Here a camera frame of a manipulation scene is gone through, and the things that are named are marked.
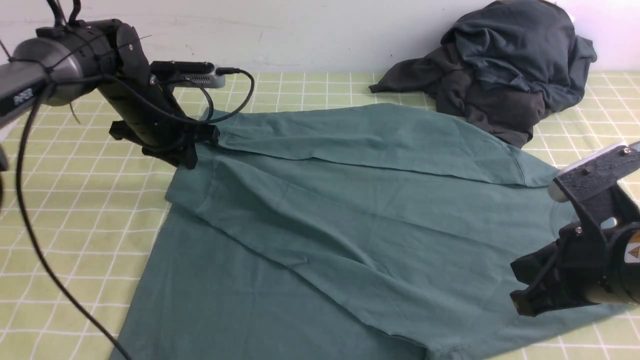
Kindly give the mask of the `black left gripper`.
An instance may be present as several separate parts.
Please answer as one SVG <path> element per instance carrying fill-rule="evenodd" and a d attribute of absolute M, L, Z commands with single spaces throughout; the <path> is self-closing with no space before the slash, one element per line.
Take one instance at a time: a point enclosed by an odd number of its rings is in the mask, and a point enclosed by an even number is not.
<path fill-rule="evenodd" d="M 147 157 L 174 167 L 194 169 L 196 145 L 215 146 L 221 135 L 217 126 L 186 116 L 173 95 L 173 87 L 153 81 L 112 76 L 98 85 L 98 91 L 121 120 L 114 121 L 110 136 L 141 147 Z"/>

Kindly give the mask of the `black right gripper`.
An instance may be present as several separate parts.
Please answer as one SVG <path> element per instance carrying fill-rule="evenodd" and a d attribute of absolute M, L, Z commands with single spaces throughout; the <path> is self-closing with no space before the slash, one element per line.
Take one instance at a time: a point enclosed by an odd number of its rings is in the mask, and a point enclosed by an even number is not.
<path fill-rule="evenodd" d="M 640 302 L 639 207 L 616 185 L 592 198 L 569 201 L 576 222 L 557 239 L 514 260 L 526 289 L 510 293 L 521 316 L 592 305 Z"/>

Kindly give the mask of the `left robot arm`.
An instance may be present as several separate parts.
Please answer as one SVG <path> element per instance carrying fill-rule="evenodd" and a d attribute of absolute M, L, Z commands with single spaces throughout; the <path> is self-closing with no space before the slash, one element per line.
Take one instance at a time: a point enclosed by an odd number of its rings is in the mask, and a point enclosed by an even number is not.
<path fill-rule="evenodd" d="M 41 27 L 1 66 L 1 127 L 36 105 L 64 107 L 99 91 L 120 116 L 110 125 L 115 141 L 130 141 L 148 157 L 194 168 L 195 146 L 216 144 L 210 121 L 188 117 L 176 87 L 221 88 L 208 62 L 150 62 L 134 27 L 117 19 Z"/>

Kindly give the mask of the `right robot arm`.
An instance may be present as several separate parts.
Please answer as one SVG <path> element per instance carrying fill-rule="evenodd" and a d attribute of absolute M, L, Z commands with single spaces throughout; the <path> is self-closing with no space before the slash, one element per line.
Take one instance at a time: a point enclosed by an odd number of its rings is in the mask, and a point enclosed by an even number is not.
<path fill-rule="evenodd" d="M 639 207 L 619 184 L 581 198 L 560 178 L 550 192 L 573 207 L 578 220 L 557 239 L 510 264 L 526 285 L 510 293 L 521 316 L 593 305 L 639 304 Z"/>

